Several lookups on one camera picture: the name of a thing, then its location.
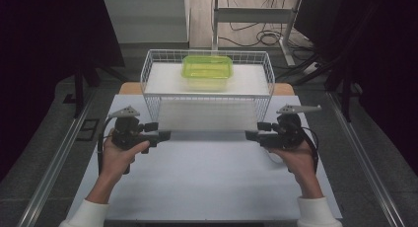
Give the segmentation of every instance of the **wire basket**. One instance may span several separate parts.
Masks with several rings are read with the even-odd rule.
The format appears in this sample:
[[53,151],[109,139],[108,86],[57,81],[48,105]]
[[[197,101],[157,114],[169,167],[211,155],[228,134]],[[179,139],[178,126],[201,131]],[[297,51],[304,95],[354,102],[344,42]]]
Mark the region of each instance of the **wire basket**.
[[[234,76],[220,90],[190,88],[181,77],[188,55],[228,56]],[[257,130],[274,91],[265,51],[149,50],[141,87],[152,121],[166,130]]]

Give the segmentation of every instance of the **metal rail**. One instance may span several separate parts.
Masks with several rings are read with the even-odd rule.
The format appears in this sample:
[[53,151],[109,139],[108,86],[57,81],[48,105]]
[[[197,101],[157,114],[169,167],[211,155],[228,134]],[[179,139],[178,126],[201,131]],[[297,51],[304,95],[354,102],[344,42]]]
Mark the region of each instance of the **metal rail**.
[[390,226],[405,226],[402,221],[402,218],[399,215],[397,207],[390,196],[390,193],[384,186],[384,183],[382,182],[380,176],[378,175],[378,172],[373,166],[372,161],[369,159],[369,156],[365,148],[363,147],[362,142],[357,136],[356,130],[350,122],[346,121],[344,114],[339,109],[338,98],[336,98],[335,94],[331,94],[329,92],[327,92],[326,95],[331,100],[335,114],[337,115],[338,120],[341,123],[342,128],[344,129],[344,133],[349,139],[351,147],[353,148],[353,151],[356,154],[357,159],[359,160],[360,166],[362,167],[363,172],[365,173],[366,178],[368,179],[372,187],[372,190],[375,193]]
[[61,168],[64,165],[68,153],[71,150],[71,146],[73,145],[74,140],[76,139],[77,132],[80,130],[80,127],[83,124],[83,120],[90,109],[95,93],[96,89],[91,89],[88,92],[87,102],[84,109],[81,111],[78,118],[74,118],[71,127],[69,128],[67,134],[61,142],[61,145],[55,152],[55,155],[52,158],[51,163],[49,164],[42,179],[40,180],[39,185],[37,186],[36,191],[32,196],[32,199],[29,202],[17,226],[35,226],[35,223],[39,218],[39,215],[43,209],[43,206],[46,203],[46,200],[52,190],[53,185],[55,184],[59,172],[61,171]]

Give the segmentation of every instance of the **sleeve cuff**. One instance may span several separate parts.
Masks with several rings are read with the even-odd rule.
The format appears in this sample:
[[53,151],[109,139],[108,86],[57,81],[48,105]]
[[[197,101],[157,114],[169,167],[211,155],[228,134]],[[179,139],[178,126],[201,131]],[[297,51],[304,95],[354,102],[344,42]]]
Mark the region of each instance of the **sleeve cuff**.
[[316,199],[298,198],[301,218],[298,227],[341,227],[341,223],[334,218],[326,197]]
[[96,204],[84,199],[68,224],[70,226],[103,227],[108,207],[108,204]]

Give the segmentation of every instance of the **green plastic container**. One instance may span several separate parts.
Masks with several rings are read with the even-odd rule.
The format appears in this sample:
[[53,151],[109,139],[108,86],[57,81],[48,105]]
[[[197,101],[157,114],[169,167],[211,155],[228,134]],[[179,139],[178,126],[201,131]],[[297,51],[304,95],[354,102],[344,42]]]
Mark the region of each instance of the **green plastic container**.
[[233,76],[233,61],[227,56],[189,55],[183,59],[181,76],[193,90],[223,90]]

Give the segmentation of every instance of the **green lid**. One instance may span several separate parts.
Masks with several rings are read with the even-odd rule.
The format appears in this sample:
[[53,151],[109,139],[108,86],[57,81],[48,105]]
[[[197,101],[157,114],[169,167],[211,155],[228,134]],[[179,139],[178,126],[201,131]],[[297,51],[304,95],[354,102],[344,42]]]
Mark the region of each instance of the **green lid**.
[[227,56],[189,55],[183,59],[181,76],[189,79],[228,79],[233,61]]

